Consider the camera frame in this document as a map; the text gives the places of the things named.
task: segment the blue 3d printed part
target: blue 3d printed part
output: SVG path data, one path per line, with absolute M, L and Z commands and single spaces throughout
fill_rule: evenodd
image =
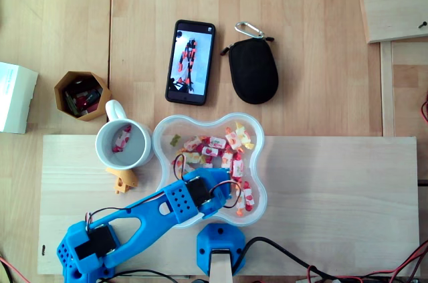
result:
M 174 225 L 198 213 L 204 217 L 217 213 L 230 197 L 230 184 L 218 186 L 211 195 L 209 190 L 227 179 L 227 169 L 197 169 L 89 225 L 85 221 L 71 225 L 57 249 L 65 282 L 95 283 L 99 278 L 111 278 L 117 265 L 144 251 Z M 166 215 L 159 211 L 163 203 L 169 209 Z M 109 223 L 130 217 L 138 218 L 141 225 L 121 245 Z
M 229 251 L 231 267 L 245 247 L 245 236 L 238 229 L 226 223 L 211 223 L 204 227 L 196 240 L 196 262 L 198 267 L 209 276 L 211 254 L 215 250 Z M 245 264 L 245 258 L 240 263 L 235 275 Z

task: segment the metal clip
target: metal clip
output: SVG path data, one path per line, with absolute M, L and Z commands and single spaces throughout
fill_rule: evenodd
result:
M 241 29 L 239 28 L 241 25 L 246 25 L 246 26 L 248 26 L 248 27 L 252 28 L 252 29 L 253 29 L 254 31 L 256 31 L 258 34 L 257 34 L 257 35 L 254 35 L 254 34 L 252 34 L 252 33 L 250 33 L 250 32 L 247 32 L 247 31 L 241 30 Z M 236 23 L 236 25 L 235 25 L 235 30 L 236 30 L 236 31 L 238 31 L 238 32 L 241 32 L 241 33 L 243 33 L 243 34 L 246 34 L 246 35 L 248 35 L 248 36 L 250 36 L 250 37 L 254 37 L 254 38 L 256 38 L 256 39 L 263 39 L 263 38 L 264 38 L 264 36 L 265 36 L 265 33 L 263 33 L 263 32 L 262 32 L 262 31 L 260 31 L 258 28 L 256 28 L 255 26 L 253 26 L 251 23 L 246 22 L 246 21 L 242 21 L 242 22 L 238 22 L 238 23 Z

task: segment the black zipper pouch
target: black zipper pouch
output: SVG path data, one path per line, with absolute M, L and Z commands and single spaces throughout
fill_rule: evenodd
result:
M 278 89 L 278 71 L 266 40 L 274 39 L 247 39 L 229 45 L 221 52 L 224 56 L 229 51 L 233 87 L 237 95 L 249 104 L 270 100 Z

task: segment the mug handle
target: mug handle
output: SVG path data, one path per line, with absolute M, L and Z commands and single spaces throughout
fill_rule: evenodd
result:
M 106 103 L 106 112 L 109 121 L 116 119 L 126 119 L 125 110 L 117 100 L 110 100 Z

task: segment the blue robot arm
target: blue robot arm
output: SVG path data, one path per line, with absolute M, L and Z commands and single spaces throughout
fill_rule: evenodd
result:
M 144 251 L 174 225 L 198 213 L 203 213 L 204 218 L 213 215 L 230 197 L 230 184 L 212 188 L 226 180 L 227 169 L 197 169 L 94 223 L 81 221 L 70 226 L 57 249 L 65 282 L 93 283 L 99 278 L 110 278 L 117 265 Z M 169 210 L 165 215 L 159 210 L 163 203 Z M 129 217 L 138 218 L 141 225 L 121 245 L 109 223 Z

